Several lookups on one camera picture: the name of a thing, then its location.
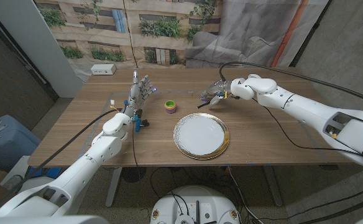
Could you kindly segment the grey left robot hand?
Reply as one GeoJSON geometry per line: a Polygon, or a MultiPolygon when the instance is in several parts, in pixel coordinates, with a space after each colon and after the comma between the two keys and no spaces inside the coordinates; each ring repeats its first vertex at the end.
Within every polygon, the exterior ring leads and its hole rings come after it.
{"type": "Polygon", "coordinates": [[[126,106],[122,113],[132,118],[138,109],[141,109],[144,101],[157,89],[150,83],[149,76],[139,78],[137,70],[133,71],[132,86],[129,92],[126,106]]]}

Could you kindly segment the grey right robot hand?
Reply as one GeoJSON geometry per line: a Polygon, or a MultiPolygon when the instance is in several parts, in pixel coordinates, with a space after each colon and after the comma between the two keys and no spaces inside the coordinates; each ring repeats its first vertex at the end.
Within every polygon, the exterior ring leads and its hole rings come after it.
{"type": "Polygon", "coordinates": [[[200,100],[204,101],[198,108],[208,105],[210,108],[232,95],[231,81],[216,81],[210,85],[200,96],[200,100]]]}

